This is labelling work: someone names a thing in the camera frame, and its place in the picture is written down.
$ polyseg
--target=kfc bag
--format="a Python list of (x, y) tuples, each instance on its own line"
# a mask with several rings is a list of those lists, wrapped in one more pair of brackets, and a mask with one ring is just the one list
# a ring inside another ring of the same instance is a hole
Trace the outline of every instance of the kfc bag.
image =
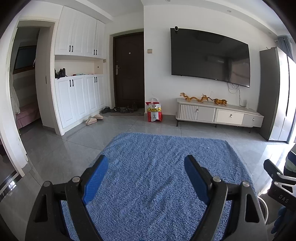
[(147, 114), (148, 114), (148, 122), (152, 121), (162, 121), (163, 115), (161, 113), (161, 105), (158, 102), (156, 98), (153, 98), (151, 102), (146, 102), (146, 105), (148, 106)]

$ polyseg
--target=pink bedding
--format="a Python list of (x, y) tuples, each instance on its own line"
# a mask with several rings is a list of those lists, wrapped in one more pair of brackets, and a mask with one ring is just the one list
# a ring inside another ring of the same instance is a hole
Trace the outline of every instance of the pink bedding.
[(17, 114), (17, 127), (22, 128), (40, 118), (38, 103), (31, 103), (20, 107), (20, 113)]

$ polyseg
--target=dark brown door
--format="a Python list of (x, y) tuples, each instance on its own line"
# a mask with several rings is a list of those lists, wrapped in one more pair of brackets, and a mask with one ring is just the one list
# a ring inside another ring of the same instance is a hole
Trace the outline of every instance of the dark brown door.
[(114, 95), (117, 107), (144, 108), (144, 33), (113, 39)]

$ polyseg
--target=tv stand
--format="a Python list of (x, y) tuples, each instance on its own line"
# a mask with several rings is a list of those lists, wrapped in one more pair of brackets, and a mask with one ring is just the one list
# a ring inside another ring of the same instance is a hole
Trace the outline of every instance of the tv stand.
[(261, 127), (263, 116), (258, 112), (235, 105), (216, 105), (210, 101), (203, 103), (177, 98), (177, 126), (180, 121), (192, 121), (229, 126)]

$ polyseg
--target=gray refrigerator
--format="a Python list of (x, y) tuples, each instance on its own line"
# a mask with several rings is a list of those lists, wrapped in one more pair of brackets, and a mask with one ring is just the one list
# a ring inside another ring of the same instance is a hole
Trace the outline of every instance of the gray refrigerator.
[(278, 47), (260, 51), (261, 84), (257, 111), (266, 140), (294, 141), (296, 63)]

